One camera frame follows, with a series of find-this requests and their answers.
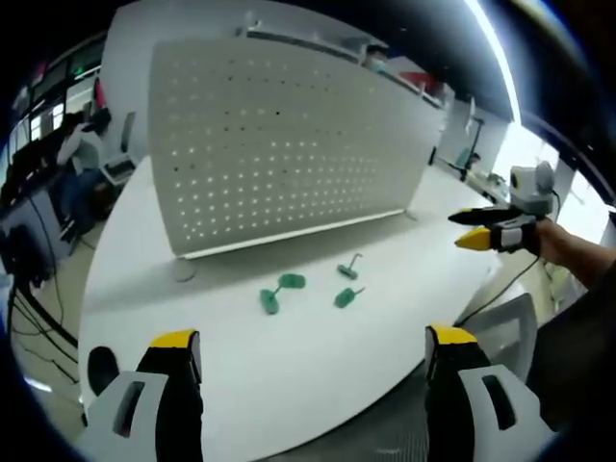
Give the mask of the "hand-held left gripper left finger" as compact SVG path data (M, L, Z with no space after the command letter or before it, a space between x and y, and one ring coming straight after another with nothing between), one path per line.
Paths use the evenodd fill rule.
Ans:
M156 338L137 367L122 371L107 346L90 351L94 393L76 446L88 461L201 461L200 337L194 329Z

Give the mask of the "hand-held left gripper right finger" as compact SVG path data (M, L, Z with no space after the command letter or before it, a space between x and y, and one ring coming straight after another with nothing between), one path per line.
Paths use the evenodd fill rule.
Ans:
M554 437L540 401L465 329L425 329L429 461L535 461Z

